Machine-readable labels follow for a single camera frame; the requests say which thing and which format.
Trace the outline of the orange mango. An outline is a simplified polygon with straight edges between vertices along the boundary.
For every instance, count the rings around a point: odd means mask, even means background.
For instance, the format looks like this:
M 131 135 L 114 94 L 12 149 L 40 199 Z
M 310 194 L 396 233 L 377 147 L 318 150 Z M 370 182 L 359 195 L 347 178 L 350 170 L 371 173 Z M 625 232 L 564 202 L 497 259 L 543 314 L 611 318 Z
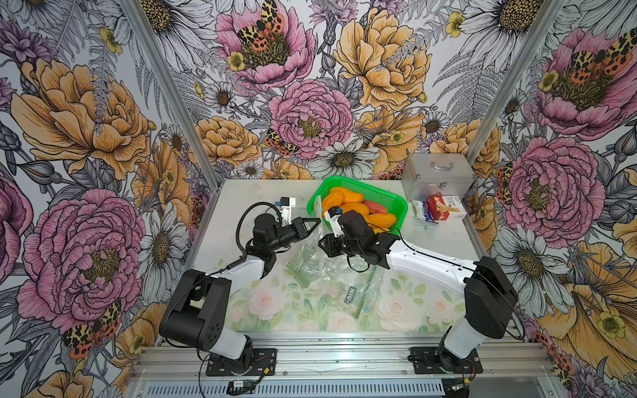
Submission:
M 322 215 L 328 212 L 332 207 L 340 207 L 344 203 L 344 195 L 340 191 L 330 192 L 325 199 L 323 199 Z

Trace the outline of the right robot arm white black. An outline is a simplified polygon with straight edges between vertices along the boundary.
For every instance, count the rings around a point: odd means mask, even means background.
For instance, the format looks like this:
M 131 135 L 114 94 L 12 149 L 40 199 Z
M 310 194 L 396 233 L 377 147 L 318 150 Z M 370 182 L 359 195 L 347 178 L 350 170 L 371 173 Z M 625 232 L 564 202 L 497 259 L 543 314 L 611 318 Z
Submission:
M 464 300 L 463 317 L 447 329 L 433 353 L 431 364 L 444 373 L 463 371 L 482 343 L 507 333 L 519 296 L 495 259 L 463 260 L 426 250 L 356 212 L 341 215 L 336 224 L 339 232 L 318 241 L 327 257 L 357 256 L 370 266 L 430 280 Z

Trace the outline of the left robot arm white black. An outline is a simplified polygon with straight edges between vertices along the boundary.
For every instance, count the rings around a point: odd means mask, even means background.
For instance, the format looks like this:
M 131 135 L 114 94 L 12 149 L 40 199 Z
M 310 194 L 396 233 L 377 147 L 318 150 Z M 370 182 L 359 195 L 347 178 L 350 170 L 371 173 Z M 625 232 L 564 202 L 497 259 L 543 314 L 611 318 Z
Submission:
M 160 321 L 159 335 L 212 354 L 224 370 L 247 372 L 253 363 L 253 343 L 225 325 L 230 296 L 265 278 L 278 253 L 311 236 L 320 222 L 297 217 L 284 226 L 272 214 L 259 215 L 253 237 L 238 260 L 210 274 L 188 270 L 182 275 Z

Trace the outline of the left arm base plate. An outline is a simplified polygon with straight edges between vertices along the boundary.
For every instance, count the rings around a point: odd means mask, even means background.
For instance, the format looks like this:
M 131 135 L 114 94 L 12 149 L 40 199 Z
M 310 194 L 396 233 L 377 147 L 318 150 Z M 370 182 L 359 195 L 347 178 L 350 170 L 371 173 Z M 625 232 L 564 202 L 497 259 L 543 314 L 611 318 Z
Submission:
M 207 376 L 273 376 L 277 361 L 276 348 L 254 348 L 251 359 L 229 360 L 212 355 L 208 360 L 205 374 Z

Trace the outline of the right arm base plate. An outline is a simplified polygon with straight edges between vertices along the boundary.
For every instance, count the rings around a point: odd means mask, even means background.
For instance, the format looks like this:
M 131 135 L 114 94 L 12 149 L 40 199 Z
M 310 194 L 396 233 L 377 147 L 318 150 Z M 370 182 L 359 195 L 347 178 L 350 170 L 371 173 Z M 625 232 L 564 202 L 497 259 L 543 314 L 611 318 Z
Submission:
M 464 374 L 474 376 L 484 372 L 482 362 L 474 349 L 465 359 L 458 358 L 445 348 L 433 346 L 414 347 L 410 349 L 407 360 L 411 362 L 414 372 L 421 374 Z

